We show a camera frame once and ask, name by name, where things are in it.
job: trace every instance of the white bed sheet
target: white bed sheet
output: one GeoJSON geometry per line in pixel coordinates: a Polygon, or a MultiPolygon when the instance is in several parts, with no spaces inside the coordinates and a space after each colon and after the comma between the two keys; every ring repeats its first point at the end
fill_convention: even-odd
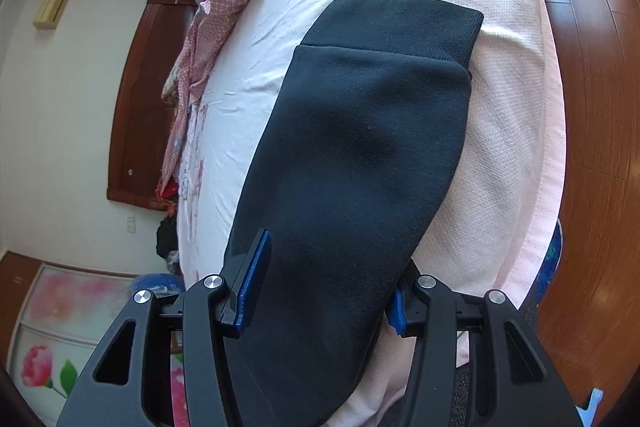
{"type": "MultiPolygon", "coordinates": [[[[187,285],[218,273],[246,172],[294,47],[332,0],[251,0],[194,108],[180,166],[187,285]]],[[[446,0],[480,10],[460,164],[414,260],[452,289],[521,304],[551,238],[564,179],[564,105],[544,0],[446,0]]],[[[386,324],[360,385],[327,422],[376,425],[402,396],[414,343],[386,324]]],[[[468,360],[465,338],[458,363],[468,360]]]]}

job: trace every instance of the plaid fabric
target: plaid fabric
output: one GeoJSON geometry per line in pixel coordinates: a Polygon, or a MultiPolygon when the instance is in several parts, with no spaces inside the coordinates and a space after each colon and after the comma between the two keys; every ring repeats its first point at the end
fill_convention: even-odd
{"type": "Polygon", "coordinates": [[[197,105],[207,86],[209,74],[240,12],[249,0],[196,0],[200,9],[187,31],[184,45],[167,85],[177,91],[177,107],[162,163],[157,194],[174,174],[184,146],[190,107],[197,105]]]}

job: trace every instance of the wooden floor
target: wooden floor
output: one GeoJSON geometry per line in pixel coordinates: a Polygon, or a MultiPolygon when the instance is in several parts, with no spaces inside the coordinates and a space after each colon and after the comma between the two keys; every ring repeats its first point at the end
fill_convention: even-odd
{"type": "Polygon", "coordinates": [[[598,418],[640,362],[639,0],[546,0],[567,125],[564,250],[540,337],[576,403],[598,418]]]}

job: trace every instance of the green leaf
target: green leaf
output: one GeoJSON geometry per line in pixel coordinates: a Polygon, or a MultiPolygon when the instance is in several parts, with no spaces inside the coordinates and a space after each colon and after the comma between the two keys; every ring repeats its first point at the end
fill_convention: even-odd
{"type": "Polygon", "coordinates": [[[67,396],[69,396],[71,390],[74,388],[77,379],[78,372],[74,365],[69,360],[66,360],[65,365],[62,370],[60,370],[60,385],[67,396]]]}

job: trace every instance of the ribbed cuff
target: ribbed cuff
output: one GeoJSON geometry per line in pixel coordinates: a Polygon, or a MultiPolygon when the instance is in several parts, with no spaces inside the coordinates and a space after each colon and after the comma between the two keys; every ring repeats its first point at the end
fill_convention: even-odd
{"type": "Polygon", "coordinates": [[[483,18],[441,0],[335,0],[300,44],[451,60],[468,68],[483,18]]]}

